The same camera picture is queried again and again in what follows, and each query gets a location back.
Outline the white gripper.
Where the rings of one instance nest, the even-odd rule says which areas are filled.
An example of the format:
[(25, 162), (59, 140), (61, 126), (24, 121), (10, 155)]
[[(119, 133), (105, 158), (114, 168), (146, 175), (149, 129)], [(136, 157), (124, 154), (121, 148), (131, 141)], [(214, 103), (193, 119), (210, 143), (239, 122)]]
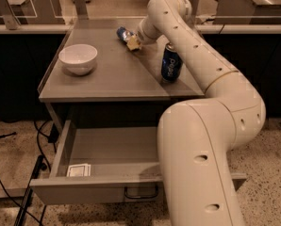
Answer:
[(137, 27), (137, 36), (131, 36), (126, 45), (130, 51), (140, 50), (142, 44), (152, 44), (160, 36), (161, 33), (153, 26), (150, 19), (145, 17), (140, 21)]

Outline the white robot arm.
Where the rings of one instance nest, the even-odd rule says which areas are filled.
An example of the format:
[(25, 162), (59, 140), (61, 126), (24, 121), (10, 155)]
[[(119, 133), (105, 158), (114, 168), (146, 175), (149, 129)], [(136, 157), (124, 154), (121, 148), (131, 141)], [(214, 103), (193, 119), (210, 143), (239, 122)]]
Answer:
[(250, 142), (266, 118), (247, 78), (187, 24), (189, 0), (150, 0), (139, 45), (165, 36), (205, 94), (171, 105), (157, 128), (157, 150), (172, 226), (245, 226), (227, 152)]

